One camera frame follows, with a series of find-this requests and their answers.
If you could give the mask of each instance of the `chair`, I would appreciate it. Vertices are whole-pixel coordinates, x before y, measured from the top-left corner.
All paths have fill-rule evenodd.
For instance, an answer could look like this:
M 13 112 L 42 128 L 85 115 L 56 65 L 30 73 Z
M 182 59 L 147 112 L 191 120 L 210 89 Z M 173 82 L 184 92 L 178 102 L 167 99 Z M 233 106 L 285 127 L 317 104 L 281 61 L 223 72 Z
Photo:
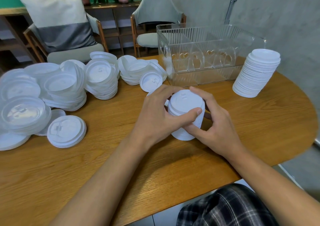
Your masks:
M 92 46 L 82 47 L 74 50 L 65 50 L 65 51 L 48 53 L 45 50 L 42 44 L 42 41 L 37 34 L 37 28 L 34 24 L 29 26 L 23 34 L 26 37 L 30 47 L 33 49 L 33 51 L 35 52 L 40 62 L 45 62 L 45 60 L 43 59 L 43 56 L 41 55 L 41 53 L 39 53 L 37 46 L 42 51 L 42 53 L 47 57 L 47 62 L 50 62 L 50 63 L 61 64 L 62 62 L 69 59 L 76 59 L 82 62 L 87 62 L 87 61 L 90 61 L 91 59 L 90 58 L 91 52 L 94 52 L 94 51 L 108 52 L 108 47 L 106 44 L 106 40 L 104 38 L 103 29 L 100 21 L 98 21 L 98 19 L 96 19 L 95 17 L 90 16 L 88 13 L 87 13 L 87 18 L 89 20 L 93 33 L 98 34 L 100 36 L 102 44 L 98 43 Z
M 172 0 L 142 0 L 138 8 L 131 15 L 131 29 L 134 54 L 139 57 L 139 47 L 158 47 L 157 33 L 138 34 L 137 26 L 143 23 L 166 22 L 185 23 L 187 17 L 178 11 Z

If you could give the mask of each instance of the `plaid pants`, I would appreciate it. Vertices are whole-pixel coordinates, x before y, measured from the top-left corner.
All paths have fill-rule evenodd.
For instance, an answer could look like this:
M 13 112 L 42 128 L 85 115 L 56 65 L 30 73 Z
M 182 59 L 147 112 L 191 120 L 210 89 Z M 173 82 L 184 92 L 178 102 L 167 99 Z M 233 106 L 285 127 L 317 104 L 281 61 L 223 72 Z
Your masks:
M 278 223 L 259 197 L 240 184 L 224 186 L 212 195 L 184 206 L 176 226 L 274 226 Z

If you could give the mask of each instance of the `chair seat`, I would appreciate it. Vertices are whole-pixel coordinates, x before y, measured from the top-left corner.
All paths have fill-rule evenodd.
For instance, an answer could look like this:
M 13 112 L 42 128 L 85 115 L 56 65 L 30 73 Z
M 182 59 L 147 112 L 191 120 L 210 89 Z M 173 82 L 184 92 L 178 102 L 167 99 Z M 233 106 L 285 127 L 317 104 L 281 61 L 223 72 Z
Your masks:
M 137 37 L 138 45 L 142 47 L 158 48 L 157 33 L 144 33 Z
M 94 51 L 104 51 L 102 44 L 95 44 L 74 50 L 65 50 L 59 52 L 52 52 L 48 55 L 47 61 L 50 63 L 61 64 L 70 59 L 79 60 L 81 62 L 90 61 L 90 53 Z

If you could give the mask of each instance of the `ribbed plastic container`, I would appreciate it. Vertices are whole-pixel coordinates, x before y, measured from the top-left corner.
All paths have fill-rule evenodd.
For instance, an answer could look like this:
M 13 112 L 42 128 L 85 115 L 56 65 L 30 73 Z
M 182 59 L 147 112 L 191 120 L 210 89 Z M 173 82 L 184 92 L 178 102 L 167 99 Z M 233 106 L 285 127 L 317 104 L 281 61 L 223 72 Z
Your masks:
M 236 79 L 246 56 L 266 48 L 265 38 L 233 25 L 158 25 L 157 35 L 159 62 L 182 87 Z

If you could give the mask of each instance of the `person's right hand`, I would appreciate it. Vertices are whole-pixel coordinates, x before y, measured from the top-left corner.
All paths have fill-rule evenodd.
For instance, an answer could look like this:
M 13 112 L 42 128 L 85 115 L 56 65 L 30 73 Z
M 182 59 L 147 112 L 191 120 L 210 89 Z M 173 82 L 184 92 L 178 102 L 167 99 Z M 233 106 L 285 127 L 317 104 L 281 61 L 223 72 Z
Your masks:
M 208 131 L 201 130 L 194 124 L 183 128 L 226 159 L 232 159 L 232 156 L 244 151 L 245 147 L 238 137 L 228 111 L 218 105 L 212 94 L 195 87 L 190 87 L 190 91 L 205 100 L 211 112 L 211 114 L 205 113 L 205 118 L 211 119 L 213 124 Z

